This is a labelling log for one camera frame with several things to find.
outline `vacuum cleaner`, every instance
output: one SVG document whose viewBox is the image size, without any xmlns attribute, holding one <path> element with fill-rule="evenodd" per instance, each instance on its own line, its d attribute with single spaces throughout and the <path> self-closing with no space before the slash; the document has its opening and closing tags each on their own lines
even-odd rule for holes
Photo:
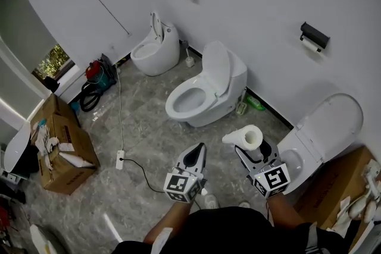
<svg viewBox="0 0 381 254">
<path fill-rule="evenodd" d="M 103 93 L 116 84 L 116 68 L 104 54 L 101 58 L 91 62 L 86 69 L 87 82 L 83 84 L 79 104 L 82 111 L 93 110 Z"/>
</svg>

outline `toilet brush holder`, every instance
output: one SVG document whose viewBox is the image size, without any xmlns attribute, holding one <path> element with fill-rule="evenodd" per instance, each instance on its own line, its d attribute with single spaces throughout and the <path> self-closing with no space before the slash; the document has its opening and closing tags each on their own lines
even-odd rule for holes
<svg viewBox="0 0 381 254">
<path fill-rule="evenodd" d="M 186 63 L 186 66 L 187 66 L 188 68 L 191 68 L 191 67 L 193 67 L 193 66 L 195 65 L 195 60 L 194 60 L 193 57 L 187 57 L 187 58 L 185 59 L 185 63 Z"/>
</svg>

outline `black shirt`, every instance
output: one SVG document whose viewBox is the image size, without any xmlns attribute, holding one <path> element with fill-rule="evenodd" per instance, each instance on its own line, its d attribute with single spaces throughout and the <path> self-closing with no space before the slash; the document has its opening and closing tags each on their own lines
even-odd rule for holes
<svg viewBox="0 0 381 254">
<path fill-rule="evenodd" d="M 253 209 L 204 209 L 189 215 L 180 233 L 165 244 L 160 254 L 305 253 L 310 225 L 281 230 Z M 339 234 L 321 229 L 317 229 L 317 247 L 330 254 L 348 253 Z M 141 242 L 122 242 L 113 254 L 150 254 L 151 248 Z"/>
</svg>

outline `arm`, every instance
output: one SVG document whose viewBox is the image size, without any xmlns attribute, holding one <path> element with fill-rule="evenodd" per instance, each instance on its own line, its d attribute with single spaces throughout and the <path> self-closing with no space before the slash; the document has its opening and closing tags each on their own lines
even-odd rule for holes
<svg viewBox="0 0 381 254">
<path fill-rule="evenodd" d="M 296 228 L 305 223 L 297 211 L 287 202 L 283 194 L 267 199 L 268 207 L 273 216 L 274 226 L 279 228 Z"/>
<path fill-rule="evenodd" d="M 153 244 L 157 235 L 163 228 L 173 228 L 169 239 L 173 238 L 183 227 L 189 212 L 191 211 L 192 204 L 175 202 L 166 215 L 155 225 L 151 231 L 148 232 L 144 238 L 144 243 Z"/>
</svg>

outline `toilet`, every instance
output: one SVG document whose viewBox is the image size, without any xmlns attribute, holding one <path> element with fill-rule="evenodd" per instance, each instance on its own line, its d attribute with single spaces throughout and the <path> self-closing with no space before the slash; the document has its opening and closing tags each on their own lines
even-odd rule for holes
<svg viewBox="0 0 381 254">
<path fill-rule="evenodd" d="M 210 124 L 235 109 L 246 81 L 246 65 L 221 42 L 211 42 L 202 53 L 202 72 L 171 92 L 165 110 L 194 127 Z"/>
<path fill-rule="evenodd" d="M 359 103 L 344 93 L 329 96 L 306 115 L 277 145 L 291 178 L 284 194 L 346 149 L 357 138 L 363 121 Z"/>
<path fill-rule="evenodd" d="M 131 51 L 135 66 L 148 76 L 157 76 L 179 62 L 180 44 L 176 28 L 164 25 L 156 12 L 151 13 L 151 31 Z"/>
</svg>

